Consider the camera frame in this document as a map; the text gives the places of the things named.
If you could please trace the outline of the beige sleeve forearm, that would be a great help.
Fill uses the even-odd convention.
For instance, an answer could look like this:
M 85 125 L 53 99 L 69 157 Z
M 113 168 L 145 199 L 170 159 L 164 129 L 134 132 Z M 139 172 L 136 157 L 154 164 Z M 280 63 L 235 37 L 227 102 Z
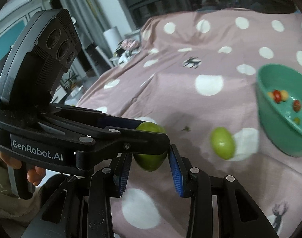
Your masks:
M 41 207 L 43 187 L 35 190 L 33 197 L 24 200 L 12 193 L 8 170 L 0 164 L 0 221 L 9 231 L 22 233 Z

